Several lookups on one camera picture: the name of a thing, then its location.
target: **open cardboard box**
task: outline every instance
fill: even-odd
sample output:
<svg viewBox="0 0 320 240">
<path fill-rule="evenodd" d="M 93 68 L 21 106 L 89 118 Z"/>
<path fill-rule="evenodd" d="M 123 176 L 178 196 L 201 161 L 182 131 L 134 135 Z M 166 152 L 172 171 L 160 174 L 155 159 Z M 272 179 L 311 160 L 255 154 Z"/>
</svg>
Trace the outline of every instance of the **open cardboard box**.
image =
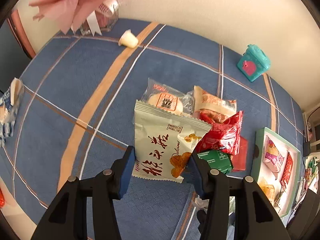
<svg viewBox="0 0 320 240">
<path fill-rule="evenodd" d="M 273 141 L 280 154 L 284 157 L 284 162 L 277 179 L 275 178 L 272 171 L 263 162 L 268 143 L 267 137 L 269 137 Z M 285 201 L 285 204 L 281 210 L 276 209 L 280 218 L 283 218 L 284 216 L 289 214 L 290 209 L 293 205 L 300 174 L 301 153 L 291 143 L 289 143 L 287 140 L 283 139 L 280 135 L 276 134 L 267 127 L 262 128 L 256 132 L 256 149 L 252 163 L 251 177 L 253 177 L 258 184 L 260 184 L 264 179 L 267 181 L 267 184 L 272 184 L 275 187 L 275 195 L 277 195 L 281 189 L 280 181 L 287 161 L 288 151 L 290 152 L 293 159 L 293 167 L 288 186 L 285 190 L 288 194 L 287 200 Z"/>
</svg>

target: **metal screw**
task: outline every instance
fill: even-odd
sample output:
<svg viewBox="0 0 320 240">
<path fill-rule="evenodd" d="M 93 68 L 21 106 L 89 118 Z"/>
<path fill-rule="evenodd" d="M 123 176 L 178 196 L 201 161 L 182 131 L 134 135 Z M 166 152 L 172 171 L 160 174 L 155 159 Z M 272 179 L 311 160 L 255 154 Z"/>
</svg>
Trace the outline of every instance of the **metal screw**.
<svg viewBox="0 0 320 240">
<path fill-rule="evenodd" d="M 76 176 L 69 176 L 68 181 L 69 182 L 74 182 L 77 179 Z"/>
<path fill-rule="evenodd" d="M 219 171 L 218 171 L 217 169 L 211 169 L 211 170 L 210 170 L 210 173 L 211 173 L 212 175 L 218 175 L 218 174 L 219 174 Z"/>
<path fill-rule="evenodd" d="M 111 169 L 106 169 L 102 173 L 103 173 L 103 175 L 111 175 L 112 170 Z"/>
<path fill-rule="evenodd" d="M 253 178 L 251 176 L 246 176 L 244 179 L 249 183 L 253 182 Z"/>
</svg>

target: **blue tablecloth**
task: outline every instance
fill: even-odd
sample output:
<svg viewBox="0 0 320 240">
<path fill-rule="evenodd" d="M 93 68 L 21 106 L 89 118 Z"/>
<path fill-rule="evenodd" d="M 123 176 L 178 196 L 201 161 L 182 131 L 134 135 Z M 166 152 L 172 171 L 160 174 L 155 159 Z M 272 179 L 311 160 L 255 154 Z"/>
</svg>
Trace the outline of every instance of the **blue tablecloth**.
<svg viewBox="0 0 320 240">
<path fill-rule="evenodd" d="M 127 29 L 139 35 L 136 49 L 117 44 Z M 249 82 L 236 67 L 240 58 L 198 35 L 129 19 L 120 19 L 102 37 L 57 34 L 22 74 L 25 94 L 14 137 L 0 149 L 0 175 L 38 223 L 61 174 L 95 176 L 134 145 L 134 104 L 148 77 L 184 93 L 199 85 L 237 100 L 237 109 L 244 111 L 241 136 L 248 140 L 248 156 L 246 171 L 232 176 L 250 174 L 255 131 L 263 127 L 302 152 L 300 107 L 266 74 Z M 199 239 L 191 204 L 195 196 L 190 184 L 132 177 L 128 193 L 114 201 L 122 238 Z M 91 200 L 87 219 L 88 236 L 94 238 Z"/>
</svg>

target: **teal container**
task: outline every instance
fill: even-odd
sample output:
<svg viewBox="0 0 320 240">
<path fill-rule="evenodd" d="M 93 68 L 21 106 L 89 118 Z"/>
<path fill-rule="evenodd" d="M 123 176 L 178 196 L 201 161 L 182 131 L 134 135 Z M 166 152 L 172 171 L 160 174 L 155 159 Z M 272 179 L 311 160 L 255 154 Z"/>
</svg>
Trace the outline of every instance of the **teal container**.
<svg viewBox="0 0 320 240">
<path fill-rule="evenodd" d="M 251 82 L 270 68 L 270 59 L 257 45 L 249 44 L 237 67 Z"/>
</svg>

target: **white floor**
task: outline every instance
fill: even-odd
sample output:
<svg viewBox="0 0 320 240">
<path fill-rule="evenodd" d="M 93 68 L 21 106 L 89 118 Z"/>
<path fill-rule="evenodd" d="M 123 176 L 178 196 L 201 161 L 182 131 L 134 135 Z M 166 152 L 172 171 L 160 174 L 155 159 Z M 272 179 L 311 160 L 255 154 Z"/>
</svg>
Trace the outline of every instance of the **white floor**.
<svg viewBox="0 0 320 240">
<path fill-rule="evenodd" d="M 0 177 L 0 189 L 4 195 L 5 205 L 1 209 L 8 223 L 21 240 L 30 240 L 36 224 L 26 215 L 15 201 Z"/>
</svg>

